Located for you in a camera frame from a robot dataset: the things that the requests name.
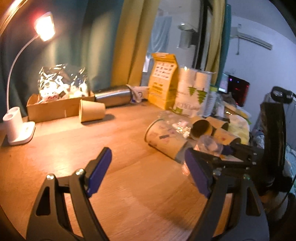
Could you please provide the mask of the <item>clear plastic cup with labels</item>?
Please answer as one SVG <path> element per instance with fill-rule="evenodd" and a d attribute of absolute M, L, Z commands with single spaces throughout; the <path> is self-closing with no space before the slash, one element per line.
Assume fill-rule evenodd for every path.
<path fill-rule="evenodd" d="M 197 140 L 197 143 L 193 149 L 196 151 L 219 157 L 222 153 L 223 145 L 219 143 L 216 139 L 214 139 L 214 137 L 212 136 L 202 135 Z M 195 185 L 195 182 L 185 160 L 182 162 L 182 173 L 188 177 L 192 185 Z"/>

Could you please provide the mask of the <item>brown printed paper cup front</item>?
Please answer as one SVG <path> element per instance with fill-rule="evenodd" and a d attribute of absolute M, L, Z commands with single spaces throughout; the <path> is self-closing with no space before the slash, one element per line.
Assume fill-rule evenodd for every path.
<path fill-rule="evenodd" d="M 223 145 L 229 145 L 231 143 L 241 143 L 241 138 L 226 131 L 222 128 L 215 130 L 213 137 Z"/>

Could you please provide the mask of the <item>brown paper cup left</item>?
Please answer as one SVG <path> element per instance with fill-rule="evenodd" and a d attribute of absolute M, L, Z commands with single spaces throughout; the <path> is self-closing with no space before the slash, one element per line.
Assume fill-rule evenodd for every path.
<path fill-rule="evenodd" d="M 200 116 L 195 116 L 190 120 L 192 127 L 190 132 L 190 137 L 193 140 L 197 140 L 202 135 L 211 135 L 213 132 L 212 125 L 205 119 Z"/>

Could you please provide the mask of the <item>bagged white paper cup stack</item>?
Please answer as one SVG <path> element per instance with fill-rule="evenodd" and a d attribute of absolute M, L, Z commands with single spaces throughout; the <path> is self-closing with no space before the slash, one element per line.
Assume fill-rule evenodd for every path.
<path fill-rule="evenodd" d="M 212 74 L 186 66 L 181 67 L 173 111 L 191 118 L 202 116 L 205 112 Z"/>

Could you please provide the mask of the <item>yellow plastic bag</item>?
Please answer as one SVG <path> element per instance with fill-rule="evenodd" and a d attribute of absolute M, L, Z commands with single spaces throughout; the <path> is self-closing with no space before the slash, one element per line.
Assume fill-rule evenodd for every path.
<path fill-rule="evenodd" d="M 241 139 L 241 143 L 244 145 L 248 145 L 249 143 L 249 132 L 250 127 L 246 119 L 239 115 L 230 115 L 229 116 L 229 127 L 228 131 Z"/>

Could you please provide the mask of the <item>white desk lamp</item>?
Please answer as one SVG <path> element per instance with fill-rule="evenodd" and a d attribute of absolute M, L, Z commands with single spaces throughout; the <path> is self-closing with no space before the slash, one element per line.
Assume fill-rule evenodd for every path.
<path fill-rule="evenodd" d="M 34 22 L 35 35 L 20 48 L 16 54 L 6 82 L 6 113 L 3 116 L 4 130 L 10 146 L 24 145 L 30 142 L 34 136 L 36 124 L 34 121 L 24 121 L 22 117 L 22 97 L 21 88 L 23 84 L 17 84 L 20 77 L 13 75 L 15 65 L 32 42 L 41 39 L 43 42 L 51 40 L 56 33 L 53 14 L 51 11 L 39 16 Z"/>

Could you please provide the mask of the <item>teal curtain right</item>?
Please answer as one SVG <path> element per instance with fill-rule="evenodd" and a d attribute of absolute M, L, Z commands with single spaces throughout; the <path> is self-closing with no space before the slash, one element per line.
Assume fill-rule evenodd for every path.
<path fill-rule="evenodd" d="M 220 60 L 219 60 L 219 70 L 216 80 L 216 85 L 220 85 L 222 80 L 222 74 L 225 67 L 225 62 L 229 49 L 230 42 L 230 33 L 231 33 L 231 5 L 227 4 L 225 1 L 225 13 L 224 13 L 224 25 L 221 38 L 221 51 L 220 51 Z"/>

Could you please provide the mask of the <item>teal curtain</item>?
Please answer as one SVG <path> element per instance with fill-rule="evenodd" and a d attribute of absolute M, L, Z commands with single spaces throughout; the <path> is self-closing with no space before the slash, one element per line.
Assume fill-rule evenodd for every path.
<path fill-rule="evenodd" d="M 230 33 L 231 33 L 231 5 L 227 4 L 225 1 L 225 13 L 224 13 L 224 25 L 221 38 L 221 51 L 220 51 L 220 60 L 219 60 L 219 70 L 216 80 L 216 85 L 220 85 L 222 80 L 222 74 L 225 67 L 225 62 L 229 49 L 230 42 Z"/>
<path fill-rule="evenodd" d="M 51 11 L 55 36 L 48 42 L 36 39 L 18 59 L 13 75 L 23 84 L 22 115 L 29 97 L 38 92 L 43 66 L 70 64 L 86 68 L 89 88 L 111 85 L 116 33 L 123 1 L 28 1 L 13 16 L 1 35 L 1 114 L 6 113 L 6 82 L 11 64 L 24 44 L 35 35 L 34 22 Z"/>

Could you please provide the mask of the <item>cardboard tray box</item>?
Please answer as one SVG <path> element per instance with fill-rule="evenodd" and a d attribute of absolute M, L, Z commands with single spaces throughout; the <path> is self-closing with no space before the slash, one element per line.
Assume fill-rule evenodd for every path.
<path fill-rule="evenodd" d="M 27 101 L 27 112 L 29 121 L 41 123 L 61 118 L 77 116 L 79 113 L 80 100 L 94 101 L 94 93 L 89 96 L 59 99 L 50 102 L 40 102 L 38 94 L 32 94 Z"/>

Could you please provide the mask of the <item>yellow paper bag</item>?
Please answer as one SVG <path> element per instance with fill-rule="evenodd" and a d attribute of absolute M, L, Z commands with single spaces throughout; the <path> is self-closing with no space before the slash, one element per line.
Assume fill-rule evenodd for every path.
<path fill-rule="evenodd" d="M 173 108 L 179 80 L 179 67 L 174 54 L 153 53 L 154 65 L 149 77 L 148 101 L 157 107 Z"/>

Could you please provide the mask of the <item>stainless steel thermos bottle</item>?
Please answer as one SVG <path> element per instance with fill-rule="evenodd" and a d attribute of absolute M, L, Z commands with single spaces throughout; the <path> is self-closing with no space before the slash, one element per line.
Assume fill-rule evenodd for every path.
<path fill-rule="evenodd" d="M 97 91 L 95 101 L 105 104 L 106 108 L 129 104 L 132 100 L 132 92 L 127 85 L 114 86 Z"/>

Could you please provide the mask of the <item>yellow curtain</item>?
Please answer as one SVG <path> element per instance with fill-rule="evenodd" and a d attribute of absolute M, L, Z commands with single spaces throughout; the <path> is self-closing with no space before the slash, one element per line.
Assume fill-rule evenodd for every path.
<path fill-rule="evenodd" d="M 225 16 L 225 1 L 213 1 L 213 18 L 211 23 L 211 37 L 208 50 L 208 57 L 206 62 L 206 72 L 211 72 L 211 85 L 216 85 L 217 76 L 219 72 L 222 33 Z"/>
<path fill-rule="evenodd" d="M 124 1 L 113 53 L 111 86 L 138 86 L 160 1 Z"/>

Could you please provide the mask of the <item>hanging blue cloth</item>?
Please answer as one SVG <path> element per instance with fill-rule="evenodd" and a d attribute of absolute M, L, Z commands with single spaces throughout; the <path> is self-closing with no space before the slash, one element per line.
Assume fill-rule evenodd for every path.
<path fill-rule="evenodd" d="M 152 53 L 165 53 L 169 44 L 171 16 L 158 16 L 154 20 L 149 46 L 147 49 L 147 57 L 151 59 Z"/>

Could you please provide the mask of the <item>teal curtain left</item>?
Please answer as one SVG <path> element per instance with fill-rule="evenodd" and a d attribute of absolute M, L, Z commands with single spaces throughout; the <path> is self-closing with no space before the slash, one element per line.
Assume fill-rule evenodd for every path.
<path fill-rule="evenodd" d="M 51 11 L 55 36 L 48 42 L 36 39 L 18 59 L 13 75 L 23 84 L 22 115 L 29 97 L 38 92 L 43 66 L 70 64 L 86 68 L 89 88 L 111 85 L 116 33 L 123 1 L 28 1 L 13 16 L 1 35 L 1 114 L 6 113 L 6 82 L 11 64 L 24 44 L 35 35 L 34 22 Z"/>

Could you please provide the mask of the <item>yellow curtain left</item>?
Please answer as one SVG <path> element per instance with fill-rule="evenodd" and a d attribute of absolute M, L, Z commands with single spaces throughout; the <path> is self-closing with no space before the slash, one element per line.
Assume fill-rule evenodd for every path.
<path fill-rule="evenodd" d="M 160 1 L 124 1 L 113 53 L 111 86 L 138 86 Z"/>

